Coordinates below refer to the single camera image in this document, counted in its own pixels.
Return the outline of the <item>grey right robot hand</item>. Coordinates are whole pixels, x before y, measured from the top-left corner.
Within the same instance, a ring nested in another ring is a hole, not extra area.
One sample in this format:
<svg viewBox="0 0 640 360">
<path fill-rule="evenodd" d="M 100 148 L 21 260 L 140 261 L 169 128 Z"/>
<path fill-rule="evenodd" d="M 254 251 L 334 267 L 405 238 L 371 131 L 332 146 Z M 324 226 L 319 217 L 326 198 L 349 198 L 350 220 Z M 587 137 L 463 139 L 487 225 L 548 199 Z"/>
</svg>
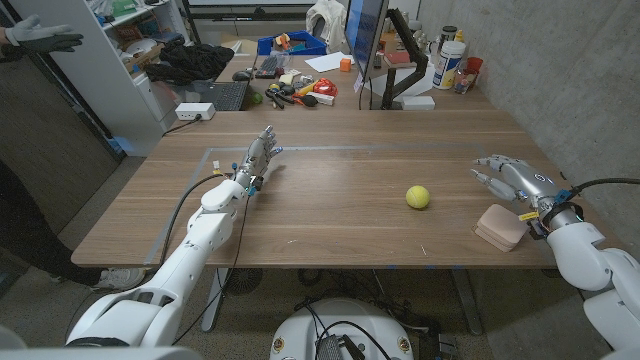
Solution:
<svg viewBox="0 0 640 360">
<path fill-rule="evenodd" d="M 559 188 L 548 176 L 526 161 L 493 154 L 490 157 L 476 159 L 475 164 L 489 166 L 502 176 L 502 179 L 498 179 L 475 169 L 470 170 L 471 175 L 496 197 L 528 203 L 540 214 L 550 211 L 554 206 Z"/>
</svg>

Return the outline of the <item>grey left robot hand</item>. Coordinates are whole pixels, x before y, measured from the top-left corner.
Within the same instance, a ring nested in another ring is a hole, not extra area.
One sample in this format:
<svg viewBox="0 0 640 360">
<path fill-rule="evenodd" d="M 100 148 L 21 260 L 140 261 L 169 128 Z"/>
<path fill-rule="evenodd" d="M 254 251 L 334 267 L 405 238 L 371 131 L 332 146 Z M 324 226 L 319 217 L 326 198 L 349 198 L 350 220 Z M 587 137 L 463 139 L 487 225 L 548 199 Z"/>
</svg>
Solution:
<svg viewBox="0 0 640 360">
<path fill-rule="evenodd" d="M 256 179 L 266 173 L 270 160 L 283 151 L 276 146 L 276 135 L 273 126 L 268 125 L 249 145 L 233 180 L 245 188 L 249 188 Z"/>
</svg>

